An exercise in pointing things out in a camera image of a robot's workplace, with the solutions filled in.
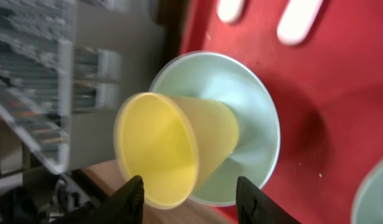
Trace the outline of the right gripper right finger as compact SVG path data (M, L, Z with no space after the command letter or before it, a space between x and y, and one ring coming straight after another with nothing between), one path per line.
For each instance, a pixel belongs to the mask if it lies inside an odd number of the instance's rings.
M300 224L244 176L237 179L236 207L239 224Z

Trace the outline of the yellow plastic cup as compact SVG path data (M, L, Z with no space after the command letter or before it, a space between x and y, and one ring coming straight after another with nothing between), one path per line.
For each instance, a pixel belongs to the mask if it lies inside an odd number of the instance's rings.
M144 92L122 104L113 144L123 176L142 177L145 202L168 210L210 178L239 136L235 114L220 101Z

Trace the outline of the white plastic spoon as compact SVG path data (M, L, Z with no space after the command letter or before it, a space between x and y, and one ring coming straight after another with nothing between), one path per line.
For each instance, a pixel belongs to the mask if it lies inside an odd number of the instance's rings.
M241 17L246 0L218 0L216 13L220 21L231 24Z

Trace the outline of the pink plastic fork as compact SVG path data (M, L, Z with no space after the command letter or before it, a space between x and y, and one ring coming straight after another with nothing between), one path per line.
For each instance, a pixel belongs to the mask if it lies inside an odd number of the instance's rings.
M277 26L277 37L284 45L301 44L307 37L323 0L289 0Z

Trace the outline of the small light blue saucer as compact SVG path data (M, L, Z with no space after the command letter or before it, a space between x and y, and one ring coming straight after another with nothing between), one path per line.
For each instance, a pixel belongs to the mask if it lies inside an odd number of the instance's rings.
M280 124L271 95L254 72L226 55L195 51L169 61L149 90L220 101L237 117L237 147L194 191L191 200L214 207L232 206L239 176L260 189L265 186L279 158Z

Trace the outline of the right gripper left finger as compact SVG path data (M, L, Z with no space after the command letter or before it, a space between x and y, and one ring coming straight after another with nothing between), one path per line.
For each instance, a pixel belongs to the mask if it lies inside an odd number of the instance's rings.
M144 183L134 176L97 208L81 207L54 224L142 224Z

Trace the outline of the green bowl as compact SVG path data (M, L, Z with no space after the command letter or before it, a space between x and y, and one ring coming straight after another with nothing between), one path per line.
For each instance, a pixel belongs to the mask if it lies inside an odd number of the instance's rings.
M383 223L383 159L361 182L353 201L351 223Z

